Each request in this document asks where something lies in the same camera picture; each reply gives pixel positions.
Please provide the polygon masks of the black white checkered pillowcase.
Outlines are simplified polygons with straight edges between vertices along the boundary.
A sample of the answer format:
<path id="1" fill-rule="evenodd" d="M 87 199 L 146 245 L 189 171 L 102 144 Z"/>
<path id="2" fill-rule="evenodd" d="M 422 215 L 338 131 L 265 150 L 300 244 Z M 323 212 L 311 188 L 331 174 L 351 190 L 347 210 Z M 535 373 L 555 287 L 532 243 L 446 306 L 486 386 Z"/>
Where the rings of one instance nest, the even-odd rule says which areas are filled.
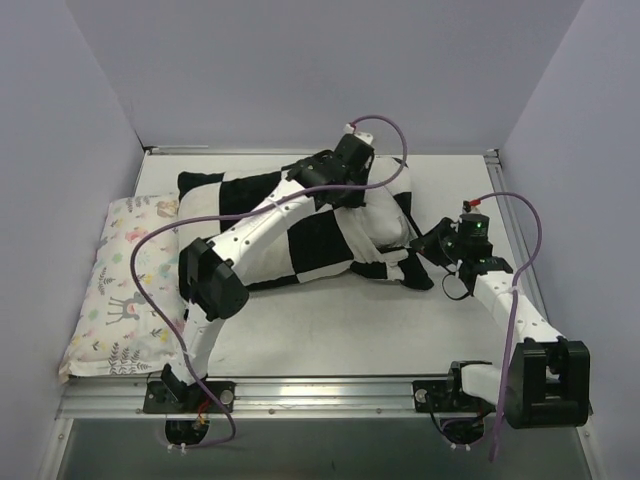
<path id="1" fill-rule="evenodd" d="M 372 189 L 394 180 L 404 167 L 397 158 L 378 156 L 369 172 Z M 178 176 L 178 217 L 191 219 L 179 228 L 181 250 L 196 238 L 209 240 L 235 223 L 231 215 L 250 211 L 274 190 L 284 169 L 182 172 Z M 434 283 L 409 247 L 378 248 L 364 232 L 358 210 L 325 206 L 280 235 L 247 272 L 252 291 L 302 284 L 351 271 L 370 280 L 398 282 L 417 291 Z"/>

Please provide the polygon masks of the white pillow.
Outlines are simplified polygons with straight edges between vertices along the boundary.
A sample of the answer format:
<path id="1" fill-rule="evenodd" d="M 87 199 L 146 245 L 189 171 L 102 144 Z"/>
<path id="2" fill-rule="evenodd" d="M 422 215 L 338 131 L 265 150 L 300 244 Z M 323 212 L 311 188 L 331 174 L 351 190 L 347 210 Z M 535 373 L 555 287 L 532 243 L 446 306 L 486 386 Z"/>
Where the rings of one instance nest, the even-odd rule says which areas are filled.
<path id="1" fill-rule="evenodd" d="M 408 167 L 384 186 L 364 192 L 364 206 L 357 218 L 378 248 L 405 246 L 412 238 L 408 218 L 412 209 L 412 187 Z"/>

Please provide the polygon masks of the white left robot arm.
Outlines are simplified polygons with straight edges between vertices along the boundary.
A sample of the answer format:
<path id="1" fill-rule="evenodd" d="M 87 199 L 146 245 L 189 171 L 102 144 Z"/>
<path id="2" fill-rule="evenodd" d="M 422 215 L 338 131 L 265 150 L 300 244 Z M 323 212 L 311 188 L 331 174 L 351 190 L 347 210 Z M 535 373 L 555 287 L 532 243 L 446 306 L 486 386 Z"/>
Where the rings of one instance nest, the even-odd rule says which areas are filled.
<path id="1" fill-rule="evenodd" d="M 207 376 L 210 353 L 224 321 L 247 303 L 245 285 L 250 265 L 280 235 L 325 206 L 363 202 L 371 162 L 373 136 L 345 134 L 335 150 L 297 161 L 274 190 L 225 232 L 206 241 L 194 239 L 180 254 L 180 292 L 187 303 L 183 353 L 163 368 L 166 398 L 180 411 L 202 399 L 198 380 Z"/>

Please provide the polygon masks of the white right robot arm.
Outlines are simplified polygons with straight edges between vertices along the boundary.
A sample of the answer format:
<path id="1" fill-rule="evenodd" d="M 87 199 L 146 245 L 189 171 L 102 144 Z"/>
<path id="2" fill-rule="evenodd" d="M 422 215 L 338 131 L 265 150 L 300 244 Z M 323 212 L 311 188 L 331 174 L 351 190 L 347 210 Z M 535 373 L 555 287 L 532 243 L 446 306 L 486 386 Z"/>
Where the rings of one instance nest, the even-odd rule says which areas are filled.
<path id="1" fill-rule="evenodd" d="M 515 429 L 577 427 L 590 413 L 590 352 L 553 327 L 521 292 L 509 263 L 493 253 L 489 219 L 463 213 L 443 218 L 411 247 L 439 267 L 453 267 L 470 297 L 507 337 L 502 364 L 452 363 L 443 385 L 446 402 L 465 409 L 477 399 L 500 409 Z"/>

